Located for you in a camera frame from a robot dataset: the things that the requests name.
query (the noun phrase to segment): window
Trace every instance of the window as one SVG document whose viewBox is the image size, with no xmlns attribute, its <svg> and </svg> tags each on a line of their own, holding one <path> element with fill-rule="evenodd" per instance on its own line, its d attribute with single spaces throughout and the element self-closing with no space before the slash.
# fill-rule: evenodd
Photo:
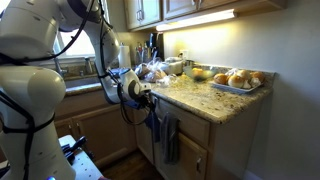
<svg viewBox="0 0 320 180">
<path fill-rule="evenodd" d="M 0 14 L 8 6 L 10 1 L 11 0 L 0 0 Z M 106 1 L 107 0 L 102 0 L 102 5 L 105 10 L 105 18 L 107 21 L 109 21 Z M 71 37 L 74 36 L 77 33 L 77 31 L 78 30 L 74 30 L 73 32 L 69 33 L 59 32 L 53 47 L 55 53 L 60 52 L 69 43 Z M 81 32 L 80 36 L 74 42 L 74 44 L 60 57 L 68 58 L 79 56 L 94 56 L 94 49 L 91 45 L 90 39 L 84 31 Z"/>
</svg>

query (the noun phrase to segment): granite countertop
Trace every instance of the granite countertop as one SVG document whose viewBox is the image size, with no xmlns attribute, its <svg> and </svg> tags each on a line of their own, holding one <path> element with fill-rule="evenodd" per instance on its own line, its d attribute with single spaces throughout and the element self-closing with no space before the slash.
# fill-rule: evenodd
<svg viewBox="0 0 320 180">
<path fill-rule="evenodd" d="M 152 83 L 151 94 L 168 101 L 208 121 L 224 124 L 272 92 L 273 73 L 267 82 L 250 93 L 237 94 L 212 87 L 208 81 L 195 82 L 186 75 L 177 77 L 175 83 L 161 87 Z M 101 90 L 99 83 L 67 89 L 66 96 Z"/>
</svg>

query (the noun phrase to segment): under-cabinet light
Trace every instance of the under-cabinet light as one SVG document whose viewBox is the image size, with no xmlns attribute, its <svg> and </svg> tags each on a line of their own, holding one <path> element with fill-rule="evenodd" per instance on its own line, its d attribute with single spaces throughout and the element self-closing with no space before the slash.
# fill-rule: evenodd
<svg viewBox="0 0 320 180">
<path fill-rule="evenodd" d="M 190 19 L 181 20 L 178 22 L 172 22 L 169 24 L 161 24 L 156 27 L 157 31 L 166 31 L 170 29 L 177 29 L 187 26 L 193 26 L 197 24 L 203 24 L 208 22 L 220 21 L 236 17 L 234 9 L 211 13 L 203 16 L 198 16 Z"/>
</svg>

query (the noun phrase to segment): paper towel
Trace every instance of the paper towel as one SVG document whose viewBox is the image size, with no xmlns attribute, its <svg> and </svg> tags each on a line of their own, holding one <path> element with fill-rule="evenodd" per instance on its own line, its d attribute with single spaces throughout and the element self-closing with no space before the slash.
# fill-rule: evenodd
<svg viewBox="0 0 320 180">
<path fill-rule="evenodd" d="M 120 68 L 131 68 L 129 46 L 120 46 L 120 53 L 118 59 Z"/>
</svg>

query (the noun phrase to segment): wooden floor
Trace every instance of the wooden floor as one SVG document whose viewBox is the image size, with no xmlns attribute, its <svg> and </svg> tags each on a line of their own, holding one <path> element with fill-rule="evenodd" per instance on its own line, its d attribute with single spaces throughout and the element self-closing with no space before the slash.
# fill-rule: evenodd
<svg viewBox="0 0 320 180">
<path fill-rule="evenodd" d="M 112 180 L 163 180 L 156 168 L 140 151 L 135 151 L 110 164 L 101 169 L 101 172 Z"/>
</svg>

